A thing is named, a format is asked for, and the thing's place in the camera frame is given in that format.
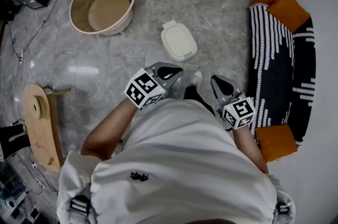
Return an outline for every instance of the black pants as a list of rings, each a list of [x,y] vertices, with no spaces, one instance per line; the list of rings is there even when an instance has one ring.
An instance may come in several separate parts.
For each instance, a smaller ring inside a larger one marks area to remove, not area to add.
[[[23,133],[23,125],[14,125],[0,128],[0,144],[4,154],[4,159],[24,147],[31,146],[27,135],[17,137],[10,141],[11,137],[21,133]]]
[[[212,113],[213,116],[215,116],[215,112],[213,111],[212,107],[203,101],[202,97],[197,92],[197,89],[195,86],[190,85],[189,87],[185,89],[183,99],[192,99],[192,100],[196,100],[197,102],[200,102],[204,107],[208,109],[208,111]]]

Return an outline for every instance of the white t-shirt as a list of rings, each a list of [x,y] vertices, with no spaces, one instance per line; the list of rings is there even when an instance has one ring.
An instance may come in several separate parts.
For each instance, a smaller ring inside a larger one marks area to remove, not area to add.
[[[143,109],[125,140],[107,161],[69,154],[60,176],[61,223],[67,201],[90,183],[99,224],[272,223],[276,188],[199,102],[166,99]]]

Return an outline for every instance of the gray tile floor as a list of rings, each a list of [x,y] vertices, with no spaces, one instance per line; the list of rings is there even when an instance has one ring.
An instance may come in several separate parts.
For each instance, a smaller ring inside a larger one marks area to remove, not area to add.
[[[27,45],[50,12],[22,8],[11,23],[17,52]],[[124,98],[123,89],[129,78],[141,67],[157,61],[173,62],[166,54],[160,33],[162,24],[175,19],[185,24],[198,44],[198,53],[177,63],[184,68],[183,77],[175,84],[172,96],[181,98],[191,74],[200,69],[204,80],[200,94],[216,107],[210,86],[213,74],[239,81],[245,89],[249,63],[248,6],[252,0],[135,0],[134,16],[123,35],[85,35],[76,31],[69,20],[71,0],[58,0],[53,13],[24,52],[18,63],[12,51],[6,27],[0,53],[0,125],[7,126],[22,118],[22,92],[28,83],[49,85],[54,89],[72,88],[57,98],[58,127],[63,155],[80,148],[90,131]],[[70,67],[93,67],[98,73],[69,71]],[[29,150],[20,155],[28,166]],[[40,188],[17,157],[10,159],[27,187]],[[43,178],[32,171],[34,176]],[[58,186],[58,174],[43,171]],[[32,201],[54,222],[56,195],[47,187]]]

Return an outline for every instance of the person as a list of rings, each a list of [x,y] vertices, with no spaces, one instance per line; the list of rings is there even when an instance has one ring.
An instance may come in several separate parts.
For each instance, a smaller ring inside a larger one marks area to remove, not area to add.
[[[0,128],[0,162],[24,147],[31,146],[24,125]]]
[[[278,180],[248,126],[233,139],[224,130],[197,92],[201,81],[197,71],[183,100],[138,113],[123,100],[80,154],[69,153],[59,181],[61,224],[70,223],[70,201],[84,189],[97,223],[272,223]],[[122,151],[113,154],[125,132]]]

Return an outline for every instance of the wall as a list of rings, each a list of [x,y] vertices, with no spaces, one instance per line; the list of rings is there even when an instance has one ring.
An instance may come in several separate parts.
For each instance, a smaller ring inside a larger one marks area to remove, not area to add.
[[[316,90],[296,154],[269,164],[296,203],[296,224],[326,224],[338,214],[338,0],[298,0],[316,38]]]

